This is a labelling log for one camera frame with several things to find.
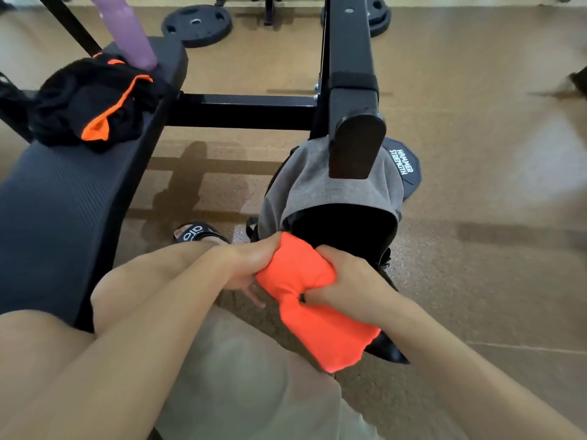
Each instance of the beige shorts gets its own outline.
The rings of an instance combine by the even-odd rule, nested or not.
[[[156,428],[164,440],[380,438],[333,377],[216,306]]]

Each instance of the orange cloth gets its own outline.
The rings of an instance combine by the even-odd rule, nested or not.
[[[257,281],[279,302],[283,323],[316,357],[326,372],[336,372],[361,359],[363,349],[379,334],[374,325],[348,318],[327,306],[307,306],[299,295],[336,279],[334,268],[307,242],[284,233],[271,263]]]

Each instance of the purple water bottle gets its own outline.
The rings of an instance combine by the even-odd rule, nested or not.
[[[157,57],[126,0],[92,0],[92,3],[100,11],[100,17],[128,63],[146,71],[154,69]]]

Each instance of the brown floor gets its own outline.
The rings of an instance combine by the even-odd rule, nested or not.
[[[76,14],[101,44],[97,14]],[[165,9],[140,9],[159,35]],[[441,323],[587,429],[587,102],[565,92],[587,64],[580,9],[396,9],[373,39],[388,135],[422,162],[391,274]],[[316,18],[232,34],[190,50],[184,89],[279,94],[312,90]],[[0,17],[2,71],[34,88],[83,51],[46,13]],[[271,174],[305,132],[167,128],[128,211],[117,262],[168,243],[180,221],[205,219],[243,240]],[[25,147],[0,123],[0,178]],[[224,305],[299,343],[272,307]],[[388,438],[463,438],[413,367],[366,355],[337,378]]]

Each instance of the person's left hand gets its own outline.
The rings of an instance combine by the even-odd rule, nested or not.
[[[215,247],[222,250],[230,264],[231,277],[224,286],[228,290],[242,290],[257,307],[265,307],[265,303],[252,290],[255,275],[268,266],[273,254],[279,248],[281,232],[251,244],[235,244]]]

